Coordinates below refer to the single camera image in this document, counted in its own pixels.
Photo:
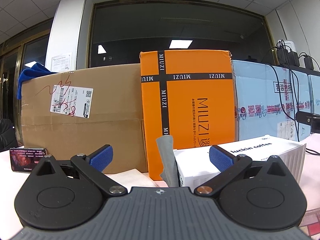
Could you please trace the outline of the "grey cloth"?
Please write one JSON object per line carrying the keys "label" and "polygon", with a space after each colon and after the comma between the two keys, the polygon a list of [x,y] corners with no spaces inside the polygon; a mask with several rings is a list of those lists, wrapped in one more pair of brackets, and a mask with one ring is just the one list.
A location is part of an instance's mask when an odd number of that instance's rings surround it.
{"label": "grey cloth", "polygon": [[173,137],[171,135],[163,135],[156,139],[156,143],[163,164],[163,171],[160,177],[168,187],[179,187],[178,169],[173,151]]}

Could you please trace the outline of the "brown cardboard box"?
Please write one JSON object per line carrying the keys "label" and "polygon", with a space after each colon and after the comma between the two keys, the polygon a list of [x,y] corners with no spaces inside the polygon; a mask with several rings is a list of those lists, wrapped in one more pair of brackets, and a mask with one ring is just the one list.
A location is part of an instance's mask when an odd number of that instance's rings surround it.
{"label": "brown cardboard box", "polygon": [[26,148],[57,160],[113,148],[105,173],[148,170],[140,66],[123,64],[37,77],[22,84],[21,125]]}

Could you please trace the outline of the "small dark printed box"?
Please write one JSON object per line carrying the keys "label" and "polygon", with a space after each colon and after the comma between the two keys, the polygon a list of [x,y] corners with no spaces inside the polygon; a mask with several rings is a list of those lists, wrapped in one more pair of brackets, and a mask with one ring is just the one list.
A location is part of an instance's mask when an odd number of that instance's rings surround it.
{"label": "small dark printed box", "polygon": [[46,155],[45,148],[11,148],[10,162],[14,172],[30,173]]}

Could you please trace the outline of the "black leather sofa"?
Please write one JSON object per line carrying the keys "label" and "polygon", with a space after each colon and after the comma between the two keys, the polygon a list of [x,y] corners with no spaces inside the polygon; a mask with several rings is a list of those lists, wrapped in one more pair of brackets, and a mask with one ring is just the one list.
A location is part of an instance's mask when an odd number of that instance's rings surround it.
{"label": "black leather sofa", "polygon": [[18,142],[12,122],[9,119],[0,120],[0,152],[17,148]]}

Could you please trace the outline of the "white cylindrical appliance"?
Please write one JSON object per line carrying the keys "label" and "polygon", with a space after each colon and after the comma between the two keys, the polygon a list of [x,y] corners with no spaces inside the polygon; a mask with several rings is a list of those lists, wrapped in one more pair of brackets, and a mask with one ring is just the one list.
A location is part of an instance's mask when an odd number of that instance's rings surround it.
{"label": "white cylindrical appliance", "polygon": [[288,52],[294,51],[296,52],[296,46],[295,43],[291,40],[278,40],[276,43],[276,46],[278,48],[283,47],[285,48]]}

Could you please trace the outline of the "light blue cardboard box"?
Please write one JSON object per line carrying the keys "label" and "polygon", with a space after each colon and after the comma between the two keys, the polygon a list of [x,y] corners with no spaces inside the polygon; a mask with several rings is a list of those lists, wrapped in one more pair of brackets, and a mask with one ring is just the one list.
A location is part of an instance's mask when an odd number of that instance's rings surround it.
{"label": "light blue cardboard box", "polygon": [[234,60],[239,139],[271,135],[304,140],[310,126],[294,120],[298,110],[311,111],[308,76],[287,68]]}

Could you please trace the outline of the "orange MIUZI cardboard box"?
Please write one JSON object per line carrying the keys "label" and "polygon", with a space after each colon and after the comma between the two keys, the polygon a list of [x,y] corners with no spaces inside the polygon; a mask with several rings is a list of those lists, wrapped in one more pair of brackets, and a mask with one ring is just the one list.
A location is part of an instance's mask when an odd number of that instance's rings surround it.
{"label": "orange MIUZI cardboard box", "polygon": [[173,138],[175,149],[234,142],[238,138],[231,53],[227,50],[160,50],[140,54],[149,175],[163,163],[156,140]]}

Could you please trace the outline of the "black power adapters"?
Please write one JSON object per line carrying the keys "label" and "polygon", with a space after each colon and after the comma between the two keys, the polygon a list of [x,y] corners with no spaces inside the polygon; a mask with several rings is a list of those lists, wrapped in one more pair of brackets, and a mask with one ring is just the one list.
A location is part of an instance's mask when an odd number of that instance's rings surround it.
{"label": "black power adapters", "polygon": [[286,48],[277,48],[277,58],[280,64],[282,65],[288,65],[288,66],[300,66],[299,59],[303,57],[304,58],[304,66],[306,69],[314,70],[313,66],[313,58],[306,54],[302,53],[301,55],[298,55],[295,51],[288,51]]}

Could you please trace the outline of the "blue cloth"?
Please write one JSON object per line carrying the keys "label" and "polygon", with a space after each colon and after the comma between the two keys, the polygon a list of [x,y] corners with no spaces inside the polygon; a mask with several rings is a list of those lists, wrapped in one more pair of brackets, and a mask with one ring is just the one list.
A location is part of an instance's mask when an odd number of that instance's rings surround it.
{"label": "blue cloth", "polygon": [[24,81],[29,81],[37,77],[42,77],[51,74],[56,74],[56,72],[49,71],[44,65],[40,63],[35,63],[32,67],[27,67],[24,70],[22,70],[18,78],[17,99],[22,99],[22,83]]}

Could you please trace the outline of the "wall notice paper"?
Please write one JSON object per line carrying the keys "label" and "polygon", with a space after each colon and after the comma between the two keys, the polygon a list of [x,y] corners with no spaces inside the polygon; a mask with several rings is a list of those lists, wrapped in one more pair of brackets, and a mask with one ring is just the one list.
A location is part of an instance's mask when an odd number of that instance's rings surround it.
{"label": "wall notice paper", "polygon": [[68,72],[71,70],[72,56],[70,54],[52,57],[51,72]]}

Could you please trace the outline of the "white corrugated plastic box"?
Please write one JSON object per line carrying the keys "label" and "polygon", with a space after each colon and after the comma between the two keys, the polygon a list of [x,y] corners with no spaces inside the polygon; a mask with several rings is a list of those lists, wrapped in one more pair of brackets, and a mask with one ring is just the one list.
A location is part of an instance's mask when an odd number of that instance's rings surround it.
{"label": "white corrugated plastic box", "polygon": [[[306,144],[270,135],[217,145],[234,156],[245,154],[253,161],[279,156],[297,182],[300,181]],[[220,171],[210,162],[209,146],[174,150],[180,185],[194,190],[217,176]]]}

